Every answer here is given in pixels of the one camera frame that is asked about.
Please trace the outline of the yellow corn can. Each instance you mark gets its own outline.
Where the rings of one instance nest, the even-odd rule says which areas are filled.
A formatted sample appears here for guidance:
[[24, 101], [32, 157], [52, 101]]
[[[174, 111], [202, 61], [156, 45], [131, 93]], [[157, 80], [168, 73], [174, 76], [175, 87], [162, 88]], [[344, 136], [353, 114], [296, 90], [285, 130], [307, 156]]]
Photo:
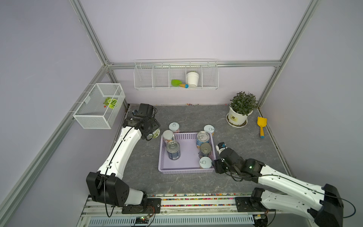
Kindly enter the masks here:
[[214, 128], [214, 126], [212, 126], [212, 125], [210, 125], [210, 124], [205, 125], [205, 126], [204, 126], [204, 128], [203, 128], [203, 130], [204, 130], [205, 132], [210, 133], [211, 135], [214, 135], [214, 132], [215, 132], [215, 128]]
[[202, 169], [209, 169], [212, 167], [212, 160], [209, 157], [202, 157], [199, 160], [199, 166]]

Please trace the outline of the green labelled white-lid can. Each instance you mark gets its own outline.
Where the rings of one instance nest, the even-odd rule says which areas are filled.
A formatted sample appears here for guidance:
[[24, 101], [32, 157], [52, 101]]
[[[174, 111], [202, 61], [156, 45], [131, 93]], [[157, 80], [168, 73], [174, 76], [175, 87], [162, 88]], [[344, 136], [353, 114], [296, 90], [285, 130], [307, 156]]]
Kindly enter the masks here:
[[156, 129], [153, 133], [147, 136], [147, 140], [155, 139], [160, 135], [160, 129]]

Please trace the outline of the pink labelled white-lid can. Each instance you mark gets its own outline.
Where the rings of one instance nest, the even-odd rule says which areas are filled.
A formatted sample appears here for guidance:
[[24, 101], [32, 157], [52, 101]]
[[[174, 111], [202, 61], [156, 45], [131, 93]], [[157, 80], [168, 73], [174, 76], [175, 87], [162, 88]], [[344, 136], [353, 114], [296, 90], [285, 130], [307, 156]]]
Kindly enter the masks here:
[[169, 130], [171, 130], [174, 133], [179, 133], [180, 125], [177, 122], [172, 122], [169, 124]]

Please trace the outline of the dark labelled tin can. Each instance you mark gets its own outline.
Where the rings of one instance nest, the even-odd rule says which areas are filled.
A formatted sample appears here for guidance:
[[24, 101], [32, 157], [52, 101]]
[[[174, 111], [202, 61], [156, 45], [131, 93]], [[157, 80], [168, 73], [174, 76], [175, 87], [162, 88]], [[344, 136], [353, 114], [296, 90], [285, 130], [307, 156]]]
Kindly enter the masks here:
[[209, 143], [203, 143], [199, 148], [199, 158], [203, 157], [211, 157], [212, 155], [212, 146]]

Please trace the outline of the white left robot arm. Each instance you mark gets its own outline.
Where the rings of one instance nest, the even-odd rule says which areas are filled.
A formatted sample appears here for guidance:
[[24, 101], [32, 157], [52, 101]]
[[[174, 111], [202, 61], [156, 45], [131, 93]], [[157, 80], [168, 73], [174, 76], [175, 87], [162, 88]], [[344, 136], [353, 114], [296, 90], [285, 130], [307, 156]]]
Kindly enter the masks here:
[[139, 140], [147, 137], [160, 127], [155, 119], [157, 109], [149, 104], [140, 104], [131, 116], [124, 119], [120, 136], [106, 161], [97, 172], [86, 177], [92, 201], [115, 207], [130, 206], [147, 210], [147, 196], [144, 191], [132, 189], [123, 181], [129, 157]]

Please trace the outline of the dark blue tin can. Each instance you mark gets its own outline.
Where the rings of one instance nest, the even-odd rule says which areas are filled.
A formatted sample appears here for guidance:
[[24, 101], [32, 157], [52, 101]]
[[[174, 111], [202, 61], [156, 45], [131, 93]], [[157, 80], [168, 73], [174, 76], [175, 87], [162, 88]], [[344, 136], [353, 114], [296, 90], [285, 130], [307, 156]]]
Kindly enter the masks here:
[[181, 156], [180, 144], [177, 141], [168, 142], [166, 151], [171, 160], [177, 160]]

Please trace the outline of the blue Progresso soup can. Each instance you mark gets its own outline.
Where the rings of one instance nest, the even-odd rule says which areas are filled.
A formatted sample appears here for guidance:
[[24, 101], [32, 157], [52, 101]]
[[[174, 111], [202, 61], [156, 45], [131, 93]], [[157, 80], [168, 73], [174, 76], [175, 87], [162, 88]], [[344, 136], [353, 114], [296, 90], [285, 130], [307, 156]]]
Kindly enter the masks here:
[[196, 137], [196, 147], [200, 149], [201, 145], [203, 143], [209, 143], [210, 142], [210, 134], [206, 131], [200, 131], [197, 133]]

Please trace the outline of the tall can with plastic lid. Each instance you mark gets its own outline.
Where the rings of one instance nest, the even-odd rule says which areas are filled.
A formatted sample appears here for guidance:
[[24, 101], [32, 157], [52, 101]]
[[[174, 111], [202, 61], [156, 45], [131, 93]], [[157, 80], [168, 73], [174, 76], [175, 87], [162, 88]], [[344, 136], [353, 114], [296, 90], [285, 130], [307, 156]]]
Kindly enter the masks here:
[[164, 131], [162, 136], [164, 144], [167, 144], [174, 140], [174, 133], [171, 130]]

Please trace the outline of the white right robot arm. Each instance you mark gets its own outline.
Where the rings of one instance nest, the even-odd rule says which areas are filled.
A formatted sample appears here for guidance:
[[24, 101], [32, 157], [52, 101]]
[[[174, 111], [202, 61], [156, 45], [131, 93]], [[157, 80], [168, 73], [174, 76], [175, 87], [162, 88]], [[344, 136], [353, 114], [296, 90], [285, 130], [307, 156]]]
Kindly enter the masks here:
[[250, 181], [281, 191], [278, 195], [255, 188], [250, 197], [255, 210], [282, 210], [300, 215], [319, 227], [341, 227], [344, 204], [338, 189], [330, 184], [314, 185], [285, 175], [256, 159], [243, 159], [223, 142], [216, 146], [219, 159], [215, 172], [228, 174], [236, 181]]

